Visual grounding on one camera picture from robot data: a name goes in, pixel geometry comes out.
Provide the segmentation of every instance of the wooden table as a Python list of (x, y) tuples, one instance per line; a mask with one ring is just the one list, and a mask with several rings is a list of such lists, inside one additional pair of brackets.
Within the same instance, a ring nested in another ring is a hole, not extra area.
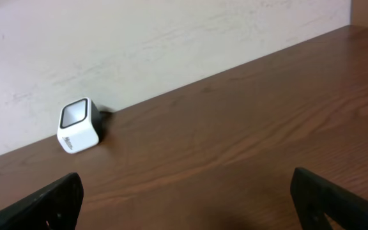
[(302, 166), (368, 199), (368, 29), (344, 27), (115, 113), (76, 155), (0, 157), (0, 209), (69, 172), (77, 229), (300, 229)]

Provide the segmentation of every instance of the white wall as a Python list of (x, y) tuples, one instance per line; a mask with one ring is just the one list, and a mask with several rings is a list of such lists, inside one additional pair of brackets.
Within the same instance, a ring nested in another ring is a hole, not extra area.
[(0, 0), (0, 155), (349, 24), (349, 0)]

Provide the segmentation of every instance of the white cube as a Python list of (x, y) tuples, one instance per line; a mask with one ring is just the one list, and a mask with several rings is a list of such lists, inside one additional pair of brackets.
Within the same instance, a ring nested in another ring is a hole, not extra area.
[(67, 153), (90, 148), (101, 138), (102, 119), (90, 98), (82, 98), (63, 107), (57, 139)]

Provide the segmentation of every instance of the small white device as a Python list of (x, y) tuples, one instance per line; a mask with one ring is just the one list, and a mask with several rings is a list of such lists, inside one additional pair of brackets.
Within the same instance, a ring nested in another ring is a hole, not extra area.
[(77, 153), (99, 143), (102, 119), (90, 98), (72, 102), (61, 111), (57, 139), (67, 153)]

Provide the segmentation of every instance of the black object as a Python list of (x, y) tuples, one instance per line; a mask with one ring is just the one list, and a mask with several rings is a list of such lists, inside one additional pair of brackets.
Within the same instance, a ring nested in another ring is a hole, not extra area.
[(83, 200), (77, 173), (70, 173), (0, 211), (0, 229), (73, 230)]
[(303, 168), (291, 194), (303, 230), (332, 229), (325, 214), (347, 230), (368, 229), (368, 201)]

